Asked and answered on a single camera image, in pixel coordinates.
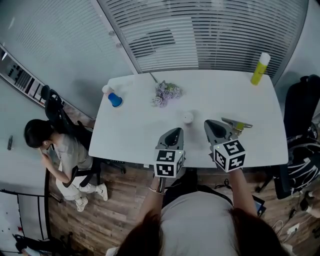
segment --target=hair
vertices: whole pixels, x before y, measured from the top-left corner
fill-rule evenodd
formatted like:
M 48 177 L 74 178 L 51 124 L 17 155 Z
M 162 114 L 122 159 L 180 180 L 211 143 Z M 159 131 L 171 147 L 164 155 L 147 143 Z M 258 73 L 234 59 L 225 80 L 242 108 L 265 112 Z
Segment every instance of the hair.
M 24 128 L 24 139 L 26 144 L 31 148 L 39 148 L 44 141 L 50 139 L 54 129 L 49 121 L 40 119 L 30 120 Z
M 163 246 L 163 231 L 160 216 L 151 211 L 125 238 L 116 256 L 160 256 Z
M 289 256 L 272 227 L 262 219 L 239 208 L 231 209 L 229 213 L 236 237 L 235 244 L 231 246 L 239 256 Z M 128 234 L 115 256 L 161 256 L 162 249 L 160 216 L 149 212 L 143 222 Z
M 18 252 L 21 253 L 23 249 L 27 248 L 27 245 L 23 241 L 18 241 L 18 242 L 15 243 L 15 247 L 18 250 Z

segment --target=whiteboard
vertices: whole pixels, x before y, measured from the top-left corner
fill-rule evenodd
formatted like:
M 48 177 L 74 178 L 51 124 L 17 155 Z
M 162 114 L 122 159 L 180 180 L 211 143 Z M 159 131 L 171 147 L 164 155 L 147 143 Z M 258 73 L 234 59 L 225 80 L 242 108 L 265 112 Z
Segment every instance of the whiteboard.
M 0 250 L 17 252 L 16 240 L 12 235 L 21 235 L 22 225 L 18 196 L 0 191 Z

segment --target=small white cup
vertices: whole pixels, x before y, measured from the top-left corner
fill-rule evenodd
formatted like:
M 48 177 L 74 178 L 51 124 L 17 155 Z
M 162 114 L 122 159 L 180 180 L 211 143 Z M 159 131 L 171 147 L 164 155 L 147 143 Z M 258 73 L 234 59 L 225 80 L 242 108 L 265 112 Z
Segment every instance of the small white cup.
M 114 89 L 112 89 L 110 86 L 108 85 L 105 85 L 103 88 L 102 88 L 102 92 L 105 94 L 105 95 L 109 95 L 110 93 L 114 93 Z
M 194 121 L 194 115 L 191 112 L 186 111 L 183 113 L 182 120 L 185 124 L 191 124 Z

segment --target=yellow bottle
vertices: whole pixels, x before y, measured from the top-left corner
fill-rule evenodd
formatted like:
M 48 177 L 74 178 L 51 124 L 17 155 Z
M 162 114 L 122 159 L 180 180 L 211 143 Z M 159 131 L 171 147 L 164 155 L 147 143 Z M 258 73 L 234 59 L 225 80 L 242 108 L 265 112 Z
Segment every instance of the yellow bottle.
M 261 80 L 262 75 L 265 73 L 267 66 L 270 61 L 270 55 L 266 52 L 261 53 L 258 64 L 256 65 L 255 71 L 251 77 L 251 83 L 257 86 Z

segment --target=desk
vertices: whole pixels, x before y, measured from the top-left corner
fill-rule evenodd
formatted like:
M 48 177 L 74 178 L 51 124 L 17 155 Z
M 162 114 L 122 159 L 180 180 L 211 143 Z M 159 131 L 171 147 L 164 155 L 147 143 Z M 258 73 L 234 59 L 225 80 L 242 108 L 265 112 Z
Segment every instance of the desk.
M 138 164 L 153 164 L 161 135 L 181 127 L 184 131 L 184 167 L 215 168 L 204 121 L 221 117 L 252 124 L 239 139 L 247 151 L 245 167 L 286 164 L 288 150 L 279 102 L 269 76 L 258 86 L 252 73 L 222 70 L 176 70 L 153 72 L 158 82 L 175 83 L 183 90 L 164 108 L 153 107 L 155 81 L 149 73 L 110 79 L 108 86 L 123 98 L 113 108 L 103 96 L 91 139 L 89 155 Z M 194 115 L 187 126 L 185 111 Z

